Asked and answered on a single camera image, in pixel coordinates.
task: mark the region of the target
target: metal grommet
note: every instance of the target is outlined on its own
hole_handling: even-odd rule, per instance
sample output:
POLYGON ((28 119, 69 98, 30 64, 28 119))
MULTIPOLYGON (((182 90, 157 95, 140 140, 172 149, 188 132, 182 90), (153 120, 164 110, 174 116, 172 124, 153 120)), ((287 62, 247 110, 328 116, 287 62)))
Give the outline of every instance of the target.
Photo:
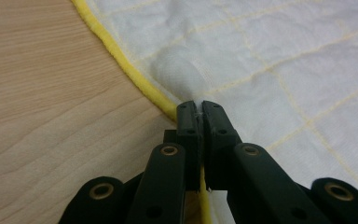
POLYGON ((338 184, 328 182, 327 184, 324 185, 324 189, 327 191, 328 194, 341 201, 349 202, 354 199, 354 196, 350 191, 341 187, 338 184))
POLYGON ((89 196, 94 200, 101 200, 109 197, 113 193, 114 187, 109 183, 101 183, 92 187, 89 196))
POLYGON ((245 151, 246 154, 250 156, 257 156, 258 154, 260 154, 260 151, 255 147, 244 146, 242 147, 242 149, 245 151))
POLYGON ((173 156, 175 155, 176 153, 178 153, 178 148, 177 147, 163 147, 160 151, 163 155, 166 155, 166 156, 173 156))

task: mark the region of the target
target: yellow fabric edge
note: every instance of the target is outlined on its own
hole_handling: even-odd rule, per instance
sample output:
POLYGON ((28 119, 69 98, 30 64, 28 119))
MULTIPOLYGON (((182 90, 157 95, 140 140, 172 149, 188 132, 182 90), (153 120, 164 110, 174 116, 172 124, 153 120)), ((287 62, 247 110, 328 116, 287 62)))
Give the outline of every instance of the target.
MULTIPOLYGON (((160 90, 152 85, 128 60, 121 51, 116 40, 104 29, 92 14, 86 0, 72 0, 83 21, 91 31, 96 34, 106 46, 107 50, 117 60, 118 65, 137 86, 141 92, 155 105, 157 105, 169 118, 176 120, 176 104, 166 97, 160 90)), ((208 192, 204 181, 204 169, 201 169, 200 177, 200 210, 201 222, 211 224, 211 211, 209 208, 208 192)))

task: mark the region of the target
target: white quilted fabric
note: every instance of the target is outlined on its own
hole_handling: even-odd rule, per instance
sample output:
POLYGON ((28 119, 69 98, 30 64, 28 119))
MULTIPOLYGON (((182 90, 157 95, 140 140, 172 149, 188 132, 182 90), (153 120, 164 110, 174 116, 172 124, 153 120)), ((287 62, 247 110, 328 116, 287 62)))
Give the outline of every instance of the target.
MULTIPOLYGON (((222 105, 298 183, 358 188, 358 0, 87 0, 171 101, 222 105)), ((215 223, 233 223, 225 193, 215 223)))

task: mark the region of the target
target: light wood surface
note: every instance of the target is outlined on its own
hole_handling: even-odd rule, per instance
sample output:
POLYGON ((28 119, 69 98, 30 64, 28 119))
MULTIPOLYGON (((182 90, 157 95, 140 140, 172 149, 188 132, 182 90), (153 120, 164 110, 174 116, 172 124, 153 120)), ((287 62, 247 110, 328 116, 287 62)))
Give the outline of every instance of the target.
POLYGON ((0 223, 57 223, 90 179, 142 172, 174 127, 70 1, 0 0, 0 223))

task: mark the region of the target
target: wooden table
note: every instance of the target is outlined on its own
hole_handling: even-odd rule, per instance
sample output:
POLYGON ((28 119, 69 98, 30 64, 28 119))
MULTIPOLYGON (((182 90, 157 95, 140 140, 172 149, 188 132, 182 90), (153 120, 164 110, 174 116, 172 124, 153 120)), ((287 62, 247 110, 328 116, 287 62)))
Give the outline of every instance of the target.
POLYGON ((174 127, 71 2, 0 0, 0 223, 57 223, 88 180, 142 172, 174 127))

